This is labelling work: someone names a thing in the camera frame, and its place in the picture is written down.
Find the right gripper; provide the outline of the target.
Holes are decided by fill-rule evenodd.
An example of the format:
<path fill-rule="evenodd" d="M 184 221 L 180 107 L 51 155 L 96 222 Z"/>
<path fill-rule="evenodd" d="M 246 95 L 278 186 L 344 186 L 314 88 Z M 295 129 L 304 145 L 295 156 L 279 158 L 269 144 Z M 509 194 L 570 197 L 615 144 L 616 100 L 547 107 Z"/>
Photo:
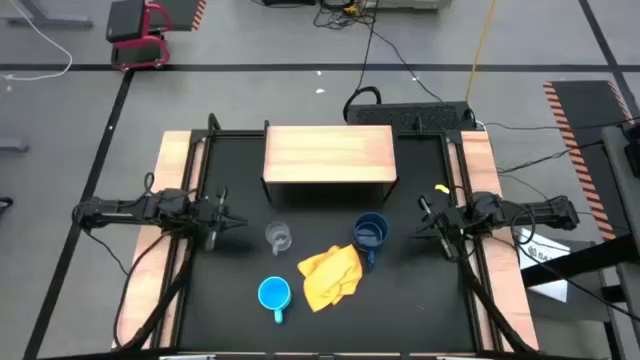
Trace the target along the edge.
<path fill-rule="evenodd" d="M 425 194 L 419 196 L 418 205 L 423 211 L 422 224 L 416 228 L 414 236 L 436 239 L 442 246 L 447 260 L 459 260 L 461 246 L 465 242 L 464 220 L 460 209 L 448 207 L 436 212 L 431 209 L 432 202 Z"/>

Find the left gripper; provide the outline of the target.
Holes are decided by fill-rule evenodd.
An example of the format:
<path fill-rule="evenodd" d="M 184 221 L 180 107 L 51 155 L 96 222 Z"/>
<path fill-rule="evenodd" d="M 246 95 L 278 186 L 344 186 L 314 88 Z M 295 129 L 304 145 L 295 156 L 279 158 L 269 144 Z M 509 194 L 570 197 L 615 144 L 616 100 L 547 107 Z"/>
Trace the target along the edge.
<path fill-rule="evenodd" d="M 228 194 L 228 188 L 223 186 L 216 192 L 217 202 L 211 202 L 208 196 L 199 197 L 194 202 L 194 236 L 205 250 L 213 250 L 215 240 L 221 231 L 222 212 L 224 210 L 225 200 Z M 224 219 L 231 221 L 224 225 L 225 230 L 231 230 L 238 227 L 248 225 L 248 220 L 236 215 L 226 214 Z"/>

